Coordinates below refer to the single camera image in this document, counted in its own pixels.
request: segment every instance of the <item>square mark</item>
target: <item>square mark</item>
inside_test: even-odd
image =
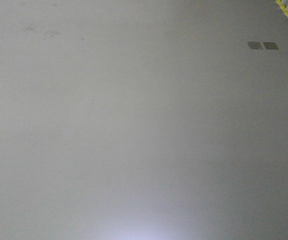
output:
[[[263,49],[258,41],[248,41],[247,43],[250,49]]]
[[[278,50],[278,46],[274,42],[263,42],[264,46],[268,50]]]

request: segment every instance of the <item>gray concrete floor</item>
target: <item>gray concrete floor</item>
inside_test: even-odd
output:
[[[288,239],[274,0],[0,0],[0,240],[243,239]]]

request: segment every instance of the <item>black object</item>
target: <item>black object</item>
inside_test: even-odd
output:
[[[266,49],[269,49],[269,50],[278,50],[278,46],[276,45],[276,43],[272,42],[272,41],[266,41],[266,42],[263,42],[264,44],[264,47]]]

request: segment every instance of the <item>dark rectangular patch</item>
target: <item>dark rectangular patch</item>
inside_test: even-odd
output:
[[[258,41],[248,41],[248,46],[250,49],[263,49],[262,46],[260,45],[260,42]]]
[[[274,42],[263,42],[264,47],[268,50],[278,50],[278,46]]]

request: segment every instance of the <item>floor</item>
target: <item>floor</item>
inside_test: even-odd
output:
[[[0,240],[243,239],[288,239],[274,0],[0,0]]]

